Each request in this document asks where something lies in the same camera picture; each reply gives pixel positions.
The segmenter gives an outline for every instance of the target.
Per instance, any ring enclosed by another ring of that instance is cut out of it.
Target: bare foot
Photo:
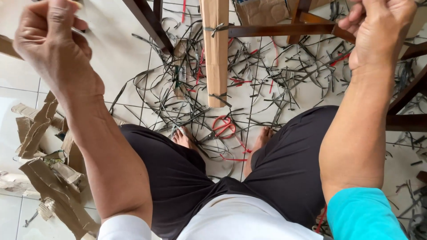
[[[271,139],[271,137],[274,135],[274,132],[269,127],[263,127],[261,129],[260,134],[258,135],[257,141],[255,142],[254,149],[252,150],[251,154],[249,155],[248,160],[246,161],[246,166],[243,169],[243,174],[247,177],[251,172],[251,159],[254,152],[262,148],[267,144],[267,142]]]
[[[193,135],[191,135],[190,131],[184,126],[176,130],[172,141],[186,148],[197,150],[197,147],[194,145]]]

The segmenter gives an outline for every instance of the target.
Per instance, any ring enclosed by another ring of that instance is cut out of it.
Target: red scissors
[[[218,120],[222,120],[224,124],[220,125],[218,127],[215,127],[216,122]],[[219,130],[219,129],[220,129],[220,131],[218,133],[215,133],[215,137],[219,137],[221,139],[231,138],[234,136],[234,134],[236,132],[236,126],[231,123],[231,118],[227,117],[225,115],[219,116],[213,121],[212,130],[215,132],[216,130]],[[227,129],[230,129],[232,133],[230,135],[221,137],[221,134]]]

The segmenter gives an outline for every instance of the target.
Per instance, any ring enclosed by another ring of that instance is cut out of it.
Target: hand
[[[417,9],[414,0],[351,1],[357,3],[338,23],[356,37],[349,59],[350,69],[395,66]]]
[[[15,34],[14,48],[64,103],[99,98],[104,84],[89,61],[86,39],[71,31],[88,28],[74,16],[81,4],[71,0],[43,0],[25,7]]]

